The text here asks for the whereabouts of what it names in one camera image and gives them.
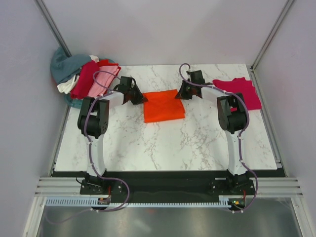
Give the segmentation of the orange t shirt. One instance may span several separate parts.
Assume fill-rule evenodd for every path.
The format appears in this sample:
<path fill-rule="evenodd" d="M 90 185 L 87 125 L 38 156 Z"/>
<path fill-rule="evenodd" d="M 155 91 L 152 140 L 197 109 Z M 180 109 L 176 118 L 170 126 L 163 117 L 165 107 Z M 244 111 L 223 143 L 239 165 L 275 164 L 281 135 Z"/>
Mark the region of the orange t shirt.
<path fill-rule="evenodd" d="M 144 122 L 161 122 L 185 118 L 185 109 L 180 99 L 176 99 L 177 90 L 144 93 Z"/>

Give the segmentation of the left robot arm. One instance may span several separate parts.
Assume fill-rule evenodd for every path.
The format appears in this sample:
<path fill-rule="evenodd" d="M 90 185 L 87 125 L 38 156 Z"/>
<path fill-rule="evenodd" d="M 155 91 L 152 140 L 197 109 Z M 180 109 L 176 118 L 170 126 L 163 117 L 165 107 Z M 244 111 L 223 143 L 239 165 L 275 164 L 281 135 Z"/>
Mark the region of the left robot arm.
<path fill-rule="evenodd" d="M 109 112 L 129 101 L 133 105 L 148 102 L 132 77 L 121 77 L 119 84 L 104 95 L 83 99 L 77 126 L 87 141 L 89 175 L 101 177 L 106 173 L 103 140 L 109 127 Z"/>

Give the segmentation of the magenta t shirt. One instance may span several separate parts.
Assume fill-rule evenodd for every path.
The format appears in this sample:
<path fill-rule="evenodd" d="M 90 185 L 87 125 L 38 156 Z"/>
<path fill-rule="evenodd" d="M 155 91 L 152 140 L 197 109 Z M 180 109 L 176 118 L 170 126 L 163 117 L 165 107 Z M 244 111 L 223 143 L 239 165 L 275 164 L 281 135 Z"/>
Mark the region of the magenta t shirt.
<path fill-rule="evenodd" d="M 231 81 L 223 81 L 214 79 L 212 83 L 219 89 L 238 93 L 243 95 L 245 104 L 248 110 L 260 110 L 262 108 L 261 101 L 256 93 L 255 87 L 250 80 L 246 80 L 245 77 L 235 78 Z"/>

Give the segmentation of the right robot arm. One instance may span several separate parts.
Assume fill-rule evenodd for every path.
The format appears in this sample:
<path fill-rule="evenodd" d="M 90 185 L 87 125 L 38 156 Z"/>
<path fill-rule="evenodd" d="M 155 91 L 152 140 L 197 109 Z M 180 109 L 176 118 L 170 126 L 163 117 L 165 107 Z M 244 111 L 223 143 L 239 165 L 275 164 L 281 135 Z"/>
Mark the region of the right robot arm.
<path fill-rule="evenodd" d="M 201 70 L 187 70 L 186 73 L 187 79 L 179 73 L 182 84 L 175 98 L 189 100 L 195 95 L 204 100 L 212 100 L 216 97 L 218 121 L 228 145 L 228 171 L 233 176 L 245 174 L 247 168 L 243 161 L 242 142 L 243 133 L 249 126 L 249 112 L 243 95 L 227 92 L 211 82 L 205 82 Z"/>

